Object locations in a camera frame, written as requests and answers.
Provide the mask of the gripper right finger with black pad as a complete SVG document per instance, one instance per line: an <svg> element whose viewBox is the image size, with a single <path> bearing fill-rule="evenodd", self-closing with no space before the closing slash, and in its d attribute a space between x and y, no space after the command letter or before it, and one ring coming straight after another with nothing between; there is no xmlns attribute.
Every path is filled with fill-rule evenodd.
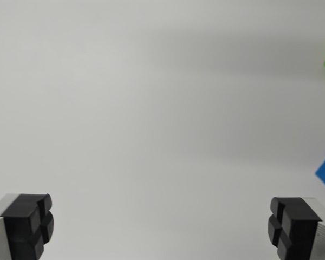
<svg viewBox="0 0 325 260"><path fill-rule="evenodd" d="M280 259L325 259L325 207L315 198L274 197L268 236Z"/></svg>

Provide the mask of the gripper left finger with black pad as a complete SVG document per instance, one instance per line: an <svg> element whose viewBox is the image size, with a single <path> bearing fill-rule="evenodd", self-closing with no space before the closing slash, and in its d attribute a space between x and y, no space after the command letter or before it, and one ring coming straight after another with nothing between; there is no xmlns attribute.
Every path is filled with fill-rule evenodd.
<svg viewBox="0 0 325 260"><path fill-rule="evenodd" d="M40 259L54 231L49 194L9 193L0 200L0 259Z"/></svg>

